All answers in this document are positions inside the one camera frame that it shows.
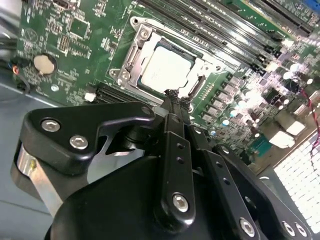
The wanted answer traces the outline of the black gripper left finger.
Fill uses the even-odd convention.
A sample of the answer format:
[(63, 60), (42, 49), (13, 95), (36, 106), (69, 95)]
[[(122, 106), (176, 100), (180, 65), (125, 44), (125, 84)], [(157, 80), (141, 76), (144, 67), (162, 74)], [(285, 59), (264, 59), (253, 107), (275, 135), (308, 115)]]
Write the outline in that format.
[(156, 153), (165, 130), (186, 128), (177, 90), (159, 115), (139, 101), (43, 108), (23, 119), (15, 169), (53, 219), (77, 191)]

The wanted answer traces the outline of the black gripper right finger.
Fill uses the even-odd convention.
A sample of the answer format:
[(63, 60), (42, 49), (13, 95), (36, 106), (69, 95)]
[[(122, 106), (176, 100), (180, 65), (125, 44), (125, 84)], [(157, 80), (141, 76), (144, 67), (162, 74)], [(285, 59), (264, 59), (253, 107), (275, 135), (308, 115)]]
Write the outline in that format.
[(191, 101), (183, 97), (181, 113), (187, 124), (195, 160), (221, 205), (221, 228), (228, 240), (312, 240), (309, 228), (224, 144), (213, 145), (206, 132), (191, 125)]

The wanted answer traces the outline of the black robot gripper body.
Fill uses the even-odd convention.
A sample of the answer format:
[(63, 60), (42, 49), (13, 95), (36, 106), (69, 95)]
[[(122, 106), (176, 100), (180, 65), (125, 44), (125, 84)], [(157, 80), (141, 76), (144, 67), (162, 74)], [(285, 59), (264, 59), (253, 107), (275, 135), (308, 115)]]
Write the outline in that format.
[(227, 240), (221, 204), (196, 163), (188, 129), (165, 130), (160, 148), (71, 195), (53, 240)]

